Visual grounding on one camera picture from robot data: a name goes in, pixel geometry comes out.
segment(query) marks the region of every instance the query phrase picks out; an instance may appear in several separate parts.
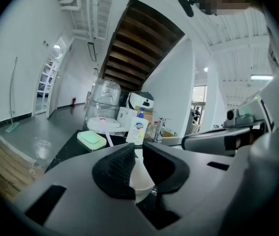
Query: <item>staircase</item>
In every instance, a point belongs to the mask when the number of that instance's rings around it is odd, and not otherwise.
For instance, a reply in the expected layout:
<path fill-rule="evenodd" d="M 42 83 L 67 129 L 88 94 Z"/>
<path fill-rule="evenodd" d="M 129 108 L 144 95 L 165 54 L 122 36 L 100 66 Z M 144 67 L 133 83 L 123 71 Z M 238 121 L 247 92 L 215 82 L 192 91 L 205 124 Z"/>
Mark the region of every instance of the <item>staircase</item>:
<path fill-rule="evenodd" d="M 100 77 L 117 82 L 123 92 L 140 90 L 183 36 L 157 10 L 130 0 L 112 36 Z"/>

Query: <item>red object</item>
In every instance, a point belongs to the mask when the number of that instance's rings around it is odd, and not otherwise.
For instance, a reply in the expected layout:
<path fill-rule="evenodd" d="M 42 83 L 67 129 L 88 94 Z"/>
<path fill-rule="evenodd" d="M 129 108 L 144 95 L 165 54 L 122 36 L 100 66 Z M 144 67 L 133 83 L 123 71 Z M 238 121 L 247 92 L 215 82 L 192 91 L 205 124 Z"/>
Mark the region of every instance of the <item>red object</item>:
<path fill-rule="evenodd" d="M 72 107 L 75 107 L 75 102 L 76 102 L 76 97 L 74 97 L 72 100 Z"/>

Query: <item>soap bottle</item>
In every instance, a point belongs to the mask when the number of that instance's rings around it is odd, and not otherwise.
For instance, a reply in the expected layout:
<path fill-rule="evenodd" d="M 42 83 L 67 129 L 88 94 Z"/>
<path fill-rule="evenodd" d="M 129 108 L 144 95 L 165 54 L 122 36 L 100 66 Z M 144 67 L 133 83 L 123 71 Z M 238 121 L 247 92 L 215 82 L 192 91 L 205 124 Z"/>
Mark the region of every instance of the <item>soap bottle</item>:
<path fill-rule="evenodd" d="M 126 142 L 134 143 L 135 145 L 143 144 L 146 128 L 148 126 L 148 120 L 144 119 L 144 109 L 145 108 L 141 109 L 141 113 L 138 117 L 132 118 Z"/>

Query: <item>soap dish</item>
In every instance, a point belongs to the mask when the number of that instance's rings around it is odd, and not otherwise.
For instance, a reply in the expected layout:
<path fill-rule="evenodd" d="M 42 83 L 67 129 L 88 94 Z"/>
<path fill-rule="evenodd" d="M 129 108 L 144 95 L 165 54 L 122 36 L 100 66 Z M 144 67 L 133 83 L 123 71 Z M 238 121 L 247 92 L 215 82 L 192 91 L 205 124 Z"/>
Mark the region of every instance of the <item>soap dish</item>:
<path fill-rule="evenodd" d="M 100 149 L 107 144 L 107 140 L 93 131 L 84 131 L 77 134 L 77 139 L 90 150 Z"/>

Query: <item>white cup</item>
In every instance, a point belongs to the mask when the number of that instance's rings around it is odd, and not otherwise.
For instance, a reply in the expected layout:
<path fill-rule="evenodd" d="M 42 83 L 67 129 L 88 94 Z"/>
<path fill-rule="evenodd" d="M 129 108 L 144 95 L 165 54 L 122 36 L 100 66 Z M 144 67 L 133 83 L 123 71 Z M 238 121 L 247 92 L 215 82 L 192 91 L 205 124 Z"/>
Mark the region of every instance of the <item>white cup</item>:
<path fill-rule="evenodd" d="M 135 158 L 135 166 L 131 172 L 130 187 L 135 190 L 135 203 L 144 200 L 155 186 L 142 160 Z"/>

